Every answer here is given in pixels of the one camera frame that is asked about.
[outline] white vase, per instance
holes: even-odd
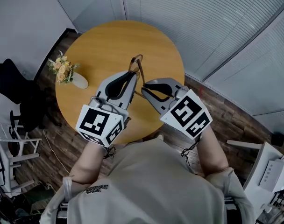
[[[76,72],[73,73],[72,83],[80,89],[86,89],[88,87],[88,81]]]

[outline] forearm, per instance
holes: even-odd
[[[72,180],[81,184],[92,184],[98,176],[105,150],[102,146],[89,142],[80,158],[71,169]]]
[[[202,139],[197,145],[202,171],[207,176],[228,168],[228,161],[211,126],[202,133]]]

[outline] round wooden table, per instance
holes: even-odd
[[[171,77],[184,83],[184,67],[173,42],[157,28],[137,21],[113,21],[82,34],[67,50],[65,56],[72,64],[79,63],[77,73],[89,83],[82,90],[73,84],[56,83],[56,98],[67,123],[75,129],[82,106],[87,105],[100,83],[109,76],[128,70],[131,59],[143,55],[145,81]],[[140,77],[136,91],[141,93]],[[141,139],[163,125],[159,113],[139,95],[134,95],[128,107],[127,128],[114,143]]]

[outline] floor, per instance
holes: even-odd
[[[78,36],[79,35],[75,33],[68,33],[56,47],[50,58],[56,59],[59,51],[64,53]],[[54,99],[56,98],[55,75],[48,71],[48,67],[44,67],[37,82],[41,89],[50,87],[52,97]],[[187,76],[185,77],[185,85],[193,89],[207,106],[213,118],[211,124],[212,128],[228,158],[229,165],[235,169],[236,174],[243,183],[247,179],[254,164],[257,151],[228,146],[226,141],[230,139],[254,143],[264,143],[264,141],[270,142],[271,133],[237,106]],[[31,132],[31,137],[42,137],[43,139],[37,150],[40,157],[24,162],[20,168],[16,169],[15,175],[19,183],[30,179],[36,181],[41,180],[43,182],[51,183],[54,189],[57,190],[62,184],[62,178],[67,176],[68,173],[57,160],[51,148],[67,170],[70,171],[75,161],[81,155],[86,141],[66,123],[58,107],[51,113],[62,123],[62,127],[54,126],[47,118],[45,118],[44,131],[36,128]],[[170,126],[163,125],[158,131],[164,135],[165,142],[179,152],[182,152],[184,148],[190,146],[189,139]],[[43,132],[45,132],[50,144],[46,140]],[[148,137],[145,137],[145,140],[151,139],[154,135],[155,134],[153,133]],[[116,145],[117,152],[122,149],[122,147],[123,145]],[[26,154],[31,151],[32,149],[30,146],[25,146],[24,152]],[[191,167],[194,168],[195,172],[199,175],[203,175],[199,164],[197,150],[194,149],[190,151],[188,157],[189,163]],[[107,175],[112,162],[113,157],[104,160],[99,178]],[[34,208],[43,208],[45,205],[46,202],[41,202]]]

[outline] flower bouquet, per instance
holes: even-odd
[[[74,69],[77,68],[79,64],[71,65],[71,62],[67,60],[67,56],[63,56],[63,53],[61,51],[59,52],[60,55],[57,57],[56,61],[48,59],[47,66],[49,67],[49,70],[57,76],[57,82],[72,82]]]

